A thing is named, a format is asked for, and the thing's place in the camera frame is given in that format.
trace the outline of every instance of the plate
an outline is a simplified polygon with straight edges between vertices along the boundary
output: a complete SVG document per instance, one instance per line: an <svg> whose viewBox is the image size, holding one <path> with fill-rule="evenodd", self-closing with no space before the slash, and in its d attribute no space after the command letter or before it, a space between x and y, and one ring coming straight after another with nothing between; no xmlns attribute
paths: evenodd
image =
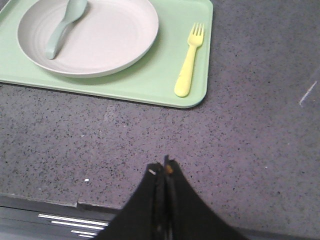
<svg viewBox="0 0 320 240"><path fill-rule="evenodd" d="M83 17L65 30L56 58L47 59L46 44L67 3L39 0L18 25L22 51L50 72L74 78L114 74L136 63L157 36L158 15L148 0L88 0Z"/></svg>

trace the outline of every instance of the tray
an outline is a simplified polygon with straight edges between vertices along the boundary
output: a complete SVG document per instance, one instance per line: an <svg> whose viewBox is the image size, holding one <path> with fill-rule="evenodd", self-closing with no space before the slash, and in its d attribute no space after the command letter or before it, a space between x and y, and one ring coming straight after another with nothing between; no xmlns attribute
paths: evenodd
<svg viewBox="0 0 320 240"><path fill-rule="evenodd" d="M21 51L17 28L37 0L10 0L0 11L0 82L133 102L190 108L207 92L213 4L209 0L151 0L159 31L150 50L137 63L118 73L96 78L55 75L31 62ZM180 98L174 86L188 50L194 22L204 23L190 93Z"/></svg>

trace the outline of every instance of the plastic spoon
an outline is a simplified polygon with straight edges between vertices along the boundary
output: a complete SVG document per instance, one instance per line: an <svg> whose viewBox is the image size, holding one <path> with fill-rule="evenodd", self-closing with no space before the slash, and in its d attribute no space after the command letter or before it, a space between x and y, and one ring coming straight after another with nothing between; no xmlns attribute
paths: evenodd
<svg viewBox="0 0 320 240"><path fill-rule="evenodd" d="M87 0L69 0L62 21L53 31L46 45L45 56L48 59L55 58L62 33L69 24L75 22L84 14L86 6Z"/></svg>

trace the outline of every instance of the fork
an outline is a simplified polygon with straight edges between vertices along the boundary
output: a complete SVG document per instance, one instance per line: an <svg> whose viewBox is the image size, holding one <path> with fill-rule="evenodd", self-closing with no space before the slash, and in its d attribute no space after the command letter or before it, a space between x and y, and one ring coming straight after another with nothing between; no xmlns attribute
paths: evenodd
<svg viewBox="0 0 320 240"><path fill-rule="evenodd" d="M189 49L186 54L178 79L174 86L174 93L178 97L185 97L189 94L191 79L194 69L197 48L204 42L204 25L195 23L190 31L188 41Z"/></svg>

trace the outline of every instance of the countertop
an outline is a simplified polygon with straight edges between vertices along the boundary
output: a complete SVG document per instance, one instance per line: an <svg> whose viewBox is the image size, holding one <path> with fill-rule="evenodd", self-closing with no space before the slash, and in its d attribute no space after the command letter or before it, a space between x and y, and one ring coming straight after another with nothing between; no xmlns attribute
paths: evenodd
<svg viewBox="0 0 320 240"><path fill-rule="evenodd" d="M169 154L228 224L319 238L319 1L213 3L194 108L2 83L1 194L120 209Z"/></svg>

